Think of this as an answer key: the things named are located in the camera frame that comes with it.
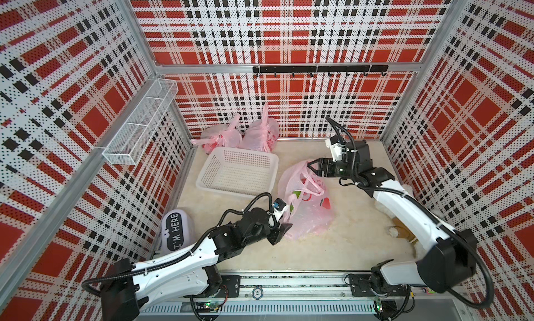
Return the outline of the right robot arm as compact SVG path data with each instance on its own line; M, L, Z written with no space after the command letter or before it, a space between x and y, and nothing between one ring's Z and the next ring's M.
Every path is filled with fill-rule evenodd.
M450 293L476 309L491 306L495 287L488 267L476 251L478 240L470 230L459 231L421 205L382 167L374 167L365 141L345 142L338 136L326 142L331 158L308 163L317 176L351 181L360 190L391 211L414 234L425 254L416 261L384 261L371 269L370 286L377 296L396 286L428 287ZM470 302L455 287L480 271L485 282L481 302Z

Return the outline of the white plastic basket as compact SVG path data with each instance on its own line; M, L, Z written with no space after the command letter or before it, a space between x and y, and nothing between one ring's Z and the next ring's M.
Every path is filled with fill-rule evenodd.
M278 166L279 158L275 154L218 147L208 155L196 187L251 199L272 191Z

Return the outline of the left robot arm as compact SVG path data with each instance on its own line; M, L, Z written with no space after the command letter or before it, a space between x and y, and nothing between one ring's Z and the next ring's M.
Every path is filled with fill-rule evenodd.
M223 279L217 265L261 240L278 244L291 229L279 211L253 208L236 222L203 233L193 245L149 261L115 263L107 276L87 279L81 287L99 297L103 320L135 320L140 312L174 297L209 297Z

